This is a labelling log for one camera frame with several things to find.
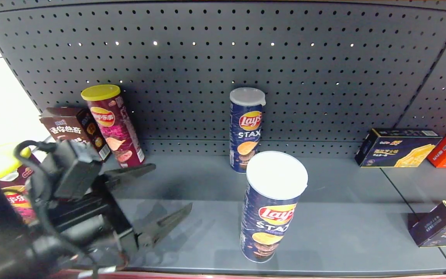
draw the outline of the lay's logo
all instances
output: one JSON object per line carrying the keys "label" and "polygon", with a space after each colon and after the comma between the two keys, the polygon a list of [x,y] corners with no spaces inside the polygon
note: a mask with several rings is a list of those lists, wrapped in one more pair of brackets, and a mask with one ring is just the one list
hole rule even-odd
{"label": "lay's logo", "polygon": [[269,205],[259,208],[259,217],[272,225],[285,225],[293,218],[297,203],[292,205]]}
{"label": "lay's logo", "polygon": [[242,129],[246,131],[253,131],[259,128],[261,119],[262,113],[260,111],[251,111],[242,115],[238,123]]}
{"label": "lay's logo", "polygon": [[91,107],[91,113],[101,126],[111,127],[115,124],[115,115],[111,111],[99,107]]}
{"label": "lay's logo", "polygon": [[25,168],[25,171],[22,173],[22,177],[23,178],[27,178],[29,177],[29,175],[31,175],[33,173],[31,168]]}

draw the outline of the red potato chip can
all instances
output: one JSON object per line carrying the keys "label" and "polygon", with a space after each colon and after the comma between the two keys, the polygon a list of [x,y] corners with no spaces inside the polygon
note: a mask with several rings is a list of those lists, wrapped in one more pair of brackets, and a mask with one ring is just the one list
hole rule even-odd
{"label": "red potato chip can", "polygon": [[144,153],[120,92],[116,85],[103,84],[86,88],[81,95],[118,163],[126,168],[142,164]]}
{"label": "red potato chip can", "polygon": [[[20,214],[26,224],[29,224],[37,219],[30,201],[25,196],[27,194],[25,181],[32,175],[33,171],[14,157],[13,152],[16,145],[17,143],[0,145],[0,188],[14,210]],[[20,155],[40,164],[30,148],[24,148]]]}

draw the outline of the potato chip can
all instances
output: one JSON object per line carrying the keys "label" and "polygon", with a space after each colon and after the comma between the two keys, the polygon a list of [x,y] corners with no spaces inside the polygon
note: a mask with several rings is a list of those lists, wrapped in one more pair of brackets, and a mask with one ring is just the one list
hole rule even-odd
{"label": "potato chip can", "polygon": [[245,173],[261,138],[265,94],[242,87],[230,92],[230,101],[230,166],[238,173]]}
{"label": "potato chip can", "polygon": [[[33,171],[14,157],[13,152],[16,145],[18,143],[0,145],[0,188],[14,210],[20,214],[26,224],[29,224],[37,219],[30,201],[25,196],[27,194],[25,181],[32,175]],[[20,155],[34,163],[40,164],[30,148],[24,148]]]}
{"label": "potato chip can", "polygon": [[101,134],[122,168],[138,166],[144,153],[130,121],[120,88],[103,84],[86,88],[82,98],[87,101]]}
{"label": "potato chip can", "polygon": [[250,159],[246,176],[240,247],[248,260],[265,263],[289,228],[308,174],[296,158],[267,151]]}

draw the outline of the navy blue snack box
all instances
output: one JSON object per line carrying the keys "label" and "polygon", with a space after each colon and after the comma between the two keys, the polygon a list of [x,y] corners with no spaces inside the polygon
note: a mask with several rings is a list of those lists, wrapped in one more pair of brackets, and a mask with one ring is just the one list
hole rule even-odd
{"label": "navy blue snack box", "polygon": [[262,105],[230,104],[230,165],[245,173],[261,138]]}
{"label": "navy blue snack box", "polygon": [[429,129],[371,129],[355,160],[361,167],[417,167],[439,141]]}
{"label": "navy blue snack box", "polygon": [[446,246],[446,201],[426,214],[409,232],[419,247]]}
{"label": "navy blue snack box", "polygon": [[256,263],[271,259],[293,218],[299,197],[267,198],[248,184],[240,234],[240,246],[246,258]]}

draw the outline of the brown snack box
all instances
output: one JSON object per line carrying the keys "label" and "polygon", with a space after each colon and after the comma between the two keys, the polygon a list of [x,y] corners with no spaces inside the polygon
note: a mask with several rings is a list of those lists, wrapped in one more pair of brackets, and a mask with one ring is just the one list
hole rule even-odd
{"label": "brown snack box", "polygon": [[103,161],[106,161],[111,153],[88,109],[46,108],[40,120],[55,140],[91,143]]}

